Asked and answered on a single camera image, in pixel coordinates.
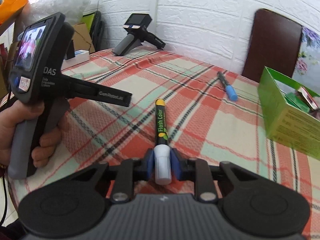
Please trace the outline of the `person's left hand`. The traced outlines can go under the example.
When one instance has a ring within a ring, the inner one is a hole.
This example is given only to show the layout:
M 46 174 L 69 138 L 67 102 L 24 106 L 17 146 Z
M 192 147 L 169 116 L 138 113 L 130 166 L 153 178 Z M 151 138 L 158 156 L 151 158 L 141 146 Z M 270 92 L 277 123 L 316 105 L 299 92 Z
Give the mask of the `person's left hand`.
M 33 120 L 44 111 L 44 103 L 25 105 L 16 101 L 11 107 L 1 112 L 1 164 L 8 166 L 11 156 L 11 145 L 17 124 L 24 120 Z M 32 153 L 33 164 L 36 168 L 48 164 L 49 158 L 55 152 L 57 145 L 62 140 L 62 133 L 67 131 L 69 123 L 67 116 L 63 116 L 57 126 L 50 132 L 43 134 L 40 145 Z

